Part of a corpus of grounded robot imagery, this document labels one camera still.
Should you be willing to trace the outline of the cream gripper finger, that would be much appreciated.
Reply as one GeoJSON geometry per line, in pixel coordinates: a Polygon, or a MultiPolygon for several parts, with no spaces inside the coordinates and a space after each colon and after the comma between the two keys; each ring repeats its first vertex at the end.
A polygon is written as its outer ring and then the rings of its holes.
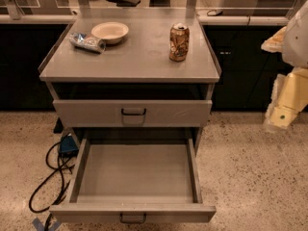
{"type": "Polygon", "coordinates": [[[278,74],[265,114],[264,128],[274,133],[286,130],[308,105],[308,69],[295,67],[288,75],[278,74]]]}
{"type": "Polygon", "coordinates": [[[262,45],[261,49],[264,51],[268,51],[270,53],[282,53],[284,47],[284,37],[287,27],[283,27],[278,30],[273,36],[266,39],[262,45]]]}

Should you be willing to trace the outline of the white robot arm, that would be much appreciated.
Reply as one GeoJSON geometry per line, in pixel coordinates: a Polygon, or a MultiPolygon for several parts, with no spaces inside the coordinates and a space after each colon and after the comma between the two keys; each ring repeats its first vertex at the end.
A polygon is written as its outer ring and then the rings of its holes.
{"type": "Polygon", "coordinates": [[[273,83],[264,127],[274,133],[287,129],[308,105],[308,1],[261,49],[280,52],[282,60],[293,67],[288,75],[278,74],[273,83]]]}

